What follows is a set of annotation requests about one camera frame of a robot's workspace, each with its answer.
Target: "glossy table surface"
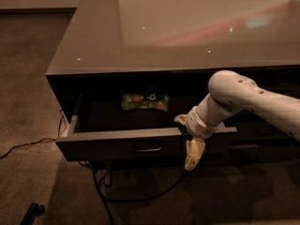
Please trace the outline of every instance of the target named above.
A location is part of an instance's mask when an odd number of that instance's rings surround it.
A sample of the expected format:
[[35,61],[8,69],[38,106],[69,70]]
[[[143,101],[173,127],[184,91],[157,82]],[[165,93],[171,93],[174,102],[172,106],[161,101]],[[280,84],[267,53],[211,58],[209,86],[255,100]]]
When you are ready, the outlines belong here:
[[47,75],[300,65],[300,0],[82,0]]

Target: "concrete floor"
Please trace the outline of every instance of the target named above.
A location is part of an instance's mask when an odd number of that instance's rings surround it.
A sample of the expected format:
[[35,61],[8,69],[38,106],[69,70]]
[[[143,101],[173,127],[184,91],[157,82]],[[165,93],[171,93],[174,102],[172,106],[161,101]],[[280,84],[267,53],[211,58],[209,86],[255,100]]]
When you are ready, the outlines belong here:
[[[0,156],[11,146],[56,138],[59,104],[45,78],[68,15],[0,17]],[[117,171],[114,198],[159,193],[179,168]],[[20,224],[31,203],[35,224],[109,224],[89,169],[67,163],[54,142],[0,160],[0,224]],[[300,224],[300,160],[192,172],[151,202],[110,203],[116,224]]]

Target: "desk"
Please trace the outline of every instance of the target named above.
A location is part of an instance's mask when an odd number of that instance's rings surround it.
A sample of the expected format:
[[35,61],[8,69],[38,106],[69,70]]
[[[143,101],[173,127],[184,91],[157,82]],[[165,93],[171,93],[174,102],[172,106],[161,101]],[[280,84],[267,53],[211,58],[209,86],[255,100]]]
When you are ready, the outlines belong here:
[[[204,98],[208,79],[220,69],[299,98],[298,4],[82,0],[46,74],[71,124],[57,145],[69,161],[178,164],[185,156],[187,133],[173,118]],[[142,94],[150,85],[171,97],[168,112],[122,111],[122,95]],[[207,154],[278,140],[287,144],[288,138],[242,112],[208,141]]]

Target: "robotic hand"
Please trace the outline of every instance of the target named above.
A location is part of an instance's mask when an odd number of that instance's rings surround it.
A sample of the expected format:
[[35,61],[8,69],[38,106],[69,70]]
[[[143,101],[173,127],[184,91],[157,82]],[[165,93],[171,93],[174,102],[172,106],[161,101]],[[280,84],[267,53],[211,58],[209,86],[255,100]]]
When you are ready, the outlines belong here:
[[[187,114],[185,125],[193,140],[208,139],[226,118],[245,109],[300,141],[300,99],[261,89],[250,78],[229,70],[215,73],[208,89],[209,94]],[[202,154],[195,156],[188,151],[195,149],[187,150],[186,169],[191,170]],[[197,163],[188,164],[193,158]]]

